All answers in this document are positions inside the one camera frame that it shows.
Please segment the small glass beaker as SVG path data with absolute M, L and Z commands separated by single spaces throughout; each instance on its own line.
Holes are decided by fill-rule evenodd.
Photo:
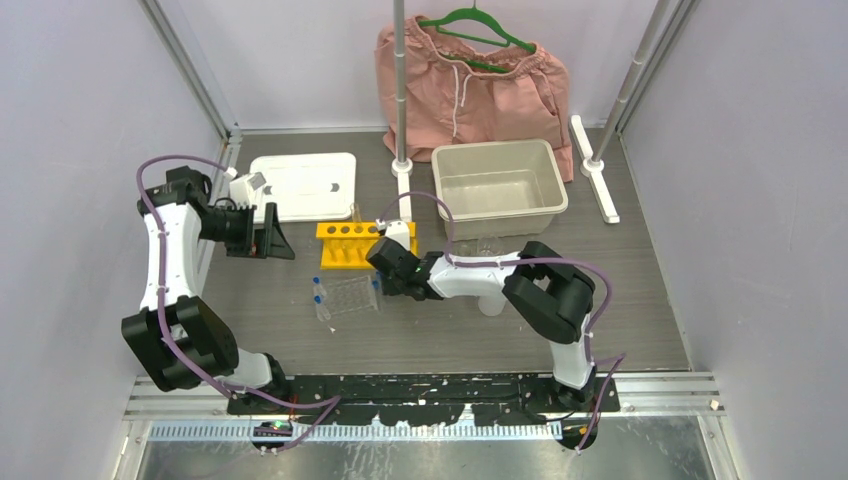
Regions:
M 453 244 L 452 253 L 455 256 L 471 257 L 476 252 L 476 243 L 473 241 L 460 241 Z

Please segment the clear glass test tube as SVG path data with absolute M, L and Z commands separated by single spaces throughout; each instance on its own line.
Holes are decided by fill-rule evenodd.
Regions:
M 360 207 L 357 203 L 353 203 L 351 205 L 350 221 L 354 224 L 361 224 L 362 223 L 361 210 L 360 210 Z

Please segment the red capped wash bottle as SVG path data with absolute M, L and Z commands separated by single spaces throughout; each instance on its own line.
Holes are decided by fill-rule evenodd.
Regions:
M 488 317 L 500 315 L 503 312 L 505 305 L 506 299 L 502 296 L 479 297 L 477 300 L 479 311 Z

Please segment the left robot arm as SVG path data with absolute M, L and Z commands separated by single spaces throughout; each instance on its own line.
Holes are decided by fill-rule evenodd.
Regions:
M 122 336 L 162 391 L 207 384 L 233 400 L 252 395 L 265 411 L 285 409 L 292 388 L 270 354 L 237 345 L 232 330 L 202 299 L 199 248 L 220 243 L 230 257 L 293 260 L 270 188 L 260 174 L 232 174 L 238 189 L 226 205 L 210 201 L 210 178 L 183 166 L 164 184 L 143 187 L 138 210 L 148 233 L 148 274 L 136 314 L 121 321 Z

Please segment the left metal stand pole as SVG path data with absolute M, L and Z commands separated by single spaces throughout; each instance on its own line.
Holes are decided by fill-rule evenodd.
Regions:
M 406 172 L 409 159 L 406 146 L 407 109 L 406 109 L 406 46 L 405 46 L 405 1 L 393 1 L 394 27 L 394 67 L 395 67 L 395 102 L 396 122 L 395 132 L 396 158 L 393 161 L 393 171 L 398 175 Z

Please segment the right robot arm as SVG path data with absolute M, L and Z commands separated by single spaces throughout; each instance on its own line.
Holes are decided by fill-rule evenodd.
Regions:
M 474 297 L 487 316 L 512 306 L 548 342 L 558 403 L 577 411 L 602 399 L 592 330 L 609 307 L 612 285 L 594 266 L 567 259 L 539 241 L 497 256 L 432 251 L 418 257 L 400 242 L 381 238 L 365 259 L 381 275 L 388 296 L 416 301 Z

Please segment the white stand base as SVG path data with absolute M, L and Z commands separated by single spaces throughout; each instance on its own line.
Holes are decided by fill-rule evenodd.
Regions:
M 603 221 L 607 224 L 618 224 L 620 216 L 603 176 L 604 161 L 593 151 L 582 117 L 571 115 L 569 127 L 581 160 L 580 172 L 592 187 Z
M 405 222 L 411 222 L 412 206 L 409 192 L 411 191 L 410 179 L 413 171 L 412 161 L 410 159 L 401 160 L 396 158 L 392 162 L 391 169 L 392 174 L 397 180 L 399 218 Z

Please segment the clear well plate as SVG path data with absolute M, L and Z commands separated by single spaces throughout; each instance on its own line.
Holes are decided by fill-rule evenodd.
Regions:
M 377 312 L 372 287 L 374 278 L 366 275 L 330 282 L 320 278 L 328 292 L 325 304 L 332 315 L 331 319 L 363 312 Z

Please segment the pink shorts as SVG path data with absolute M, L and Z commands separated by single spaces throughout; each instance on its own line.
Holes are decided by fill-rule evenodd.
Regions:
M 542 139 L 561 178 L 574 177 L 568 127 L 570 75 L 543 47 L 479 52 L 458 37 L 404 23 L 406 146 L 428 162 L 441 146 Z

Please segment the beige plastic bin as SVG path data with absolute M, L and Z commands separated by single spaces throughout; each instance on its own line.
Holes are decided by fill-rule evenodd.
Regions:
M 455 241 L 540 234 L 569 205 L 542 139 L 441 146 L 431 166 L 439 215 Z

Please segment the white flat tray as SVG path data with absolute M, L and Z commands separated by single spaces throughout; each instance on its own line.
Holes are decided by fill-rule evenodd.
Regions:
M 355 203 L 356 165 L 348 152 L 257 157 L 250 171 L 266 181 L 259 211 L 274 203 L 281 222 L 345 220 Z

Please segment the blue capped tube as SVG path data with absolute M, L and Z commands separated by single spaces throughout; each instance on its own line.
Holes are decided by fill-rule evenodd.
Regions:
M 332 318 L 332 315 L 325 304 L 324 298 L 321 295 L 315 295 L 313 297 L 313 300 L 315 304 L 317 318 L 321 322 L 329 321 Z
M 381 281 L 378 278 L 374 278 L 372 280 L 372 287 L 373 287 L 374 296 L 375 296 L 375 310 L 377 312 L 382 312 L 383 309 L 384 309 L 385 300 L 384 300 Z
M 316 304 L 324 303 L 326 298 L 327 298 L 328 292 L 325 289 L 324 284 L 322 283 L 321 279 L 319 277 L 314 277 L 312 279 L 312 284 L 313 284 L 313 295 L 314 295 L 315 303 Z

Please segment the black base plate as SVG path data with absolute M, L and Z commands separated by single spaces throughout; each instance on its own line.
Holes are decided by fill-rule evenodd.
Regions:
M 321 401 L 339 397 L 327 423 L 412 427 L 450 426 L 464 411 L 477 427 L 542 425 L 617 412 L 616 384 L 596 375 L 577 394 L 541 373 L 401 375 L 297 375 L 284 382 L 286 406 L 254 394 L 229 401 L 231 415 L 293 415 L 307 422 L 323 412 Z

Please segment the green clothes hanger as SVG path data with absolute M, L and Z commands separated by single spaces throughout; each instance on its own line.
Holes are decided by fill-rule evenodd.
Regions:
M 497 37 L 497 40 L 478 37 L 467 33 L 446 29 L 446 26 L 448 25 L 454 24 L 456 22 L 465 21 L 474 22 L 484 26 L 487 30 L 489 30 Z M 491 14 L 485 12 L 484 10 L 478 8 L 476 4 L 473 4 L 471 7 L 453 10 L 446 14 L 444 17 L 437 19 L 414 19 L 412 31 L 415 35 L 421 35 L 425 37 L 425 42 L 435 52 L 435 59 L 448 69 L 456 67 L 457 71 L 466 71 L 471 76 L 482 75 L 483 77 L 499 77 L 504 75 L 511 75 L 514 71 L 514 68 L 507 68 L 493 63 L 487 63 L 486 61 L 477 60 L 474 58 L 474 55 L 472 55 L 471 57 L 467 57 L 463 55 L 457 56 L 455 54 L 443 54 L 436 47 L 433 39 L 431 38 L 431 35 L 427 33 L 428 29 L 431 29 L 435 33 L 438 33 L 443 36 L 450 36 L 459 39 L 474 41 L 478 43 L 500 47 L 502 49 L 516 47 L 521 50 L 524 50 L 530 56 L 535 55 L 539 50 L 539 47 L 536 43 L 523 41 L 515 37 L 514 35 L 508 33 L 496 18 L 494 18 Z

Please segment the yellow test tube rack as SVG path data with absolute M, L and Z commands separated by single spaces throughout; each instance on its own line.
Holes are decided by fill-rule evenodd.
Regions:
M 411 249 L 418 253 L 416 223 L 411 227 Z M 321 222 L 316 226 L 315 237 L 322 242 L 320 268 L 322 270 L 367 270 L 366 260 L 370 248 L 381 236 L 376 221 L 354 224 L 352 222 Z

